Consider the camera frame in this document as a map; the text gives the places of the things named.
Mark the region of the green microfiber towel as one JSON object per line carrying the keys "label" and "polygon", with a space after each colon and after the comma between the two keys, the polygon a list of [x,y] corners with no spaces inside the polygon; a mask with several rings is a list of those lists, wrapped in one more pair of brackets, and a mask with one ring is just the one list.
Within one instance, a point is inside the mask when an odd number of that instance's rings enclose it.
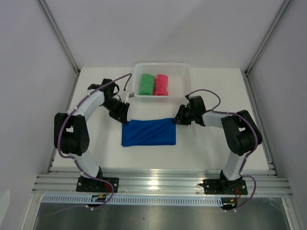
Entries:
{"label": "green microfiber towel", "polygon": [[152,95],[154,90],[154,81],[154,75],[142,74],[139,85],[139,95]]}

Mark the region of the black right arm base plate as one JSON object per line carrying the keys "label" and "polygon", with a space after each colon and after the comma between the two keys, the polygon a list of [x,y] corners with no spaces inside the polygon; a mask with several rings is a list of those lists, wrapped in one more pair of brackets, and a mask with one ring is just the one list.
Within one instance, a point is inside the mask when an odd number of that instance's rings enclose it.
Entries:
{"label": "black right arm base plate", "polygon": [[235,195],[236,192],[241,195],[247,195],[246,181],[242,177],[229,181],[226,178],[204,179],[199,183],[207,195]]}

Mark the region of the blue microfiber towel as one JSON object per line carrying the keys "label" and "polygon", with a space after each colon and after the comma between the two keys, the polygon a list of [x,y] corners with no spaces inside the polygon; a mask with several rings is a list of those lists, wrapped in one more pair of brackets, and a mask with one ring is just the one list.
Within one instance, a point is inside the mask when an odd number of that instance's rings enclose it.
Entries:
{"label": "blue microfiber towel", "polygon": [[172,118],[130,120],[122,126],[121,145],[173,146],[176,145],[176,125]]}

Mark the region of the pink microfiber towel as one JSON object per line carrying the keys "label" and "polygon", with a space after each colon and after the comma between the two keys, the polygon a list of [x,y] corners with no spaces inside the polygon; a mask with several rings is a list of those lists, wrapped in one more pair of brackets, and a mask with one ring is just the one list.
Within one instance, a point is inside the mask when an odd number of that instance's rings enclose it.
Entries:
{"label": "pink microfiber towel", "polygon": [[168,76],[159,74],[154,80],[153,95],[155,96],[168,96]]}

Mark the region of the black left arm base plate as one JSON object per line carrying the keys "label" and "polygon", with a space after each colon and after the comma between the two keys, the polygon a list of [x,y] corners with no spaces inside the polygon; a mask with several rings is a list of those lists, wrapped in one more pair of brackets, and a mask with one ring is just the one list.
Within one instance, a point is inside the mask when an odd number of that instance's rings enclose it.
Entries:
{"label": "black left arm base plate", "polygon": [[[117,177],[103,177],[103,180],[109,182],[114,187],[114,193],[118,192],[119,178]],[[90,193],[111,193],[112,188],[109,184],[94,179],[80,176],[76,185],[77,192]]]}

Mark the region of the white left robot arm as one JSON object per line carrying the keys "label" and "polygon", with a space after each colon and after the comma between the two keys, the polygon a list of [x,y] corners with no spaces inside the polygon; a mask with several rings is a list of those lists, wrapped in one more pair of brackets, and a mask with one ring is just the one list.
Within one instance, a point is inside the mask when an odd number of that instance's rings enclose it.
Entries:
{"label": "white left robot arm", "polygon": [[85,96],[65,113],[54,117],[54,145],[60,157],[71,159],[81,172],[81,177],[88,178],[87,186],[98,192],[104,187],[100,166],[93,159],[90,151],[90,137],[87,122],[93,113],[104,107],[114,120],[126,125],[130,104],[115,98],[119,92],[116,81],[132,76],[126,74],[115,80],[103,79],[101,84],[91,84]]}

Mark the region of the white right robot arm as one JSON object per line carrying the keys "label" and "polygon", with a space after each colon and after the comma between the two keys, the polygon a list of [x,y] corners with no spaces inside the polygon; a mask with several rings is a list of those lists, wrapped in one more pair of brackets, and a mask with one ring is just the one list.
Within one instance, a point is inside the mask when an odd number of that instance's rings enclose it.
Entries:
{"label": "white right robot arm", "polygon": [[207,110],[201,96],[186,96],[187,105],[180,105],[173,119],[177,125],[191,125],[192,122],[202,127],[215,127],[224,131],[230,149],[224,169],[220,172],[219,188],[230,193],[242,179],[242,171],[248,156],[262,143],[262,135],[247,110],[236,113]]}

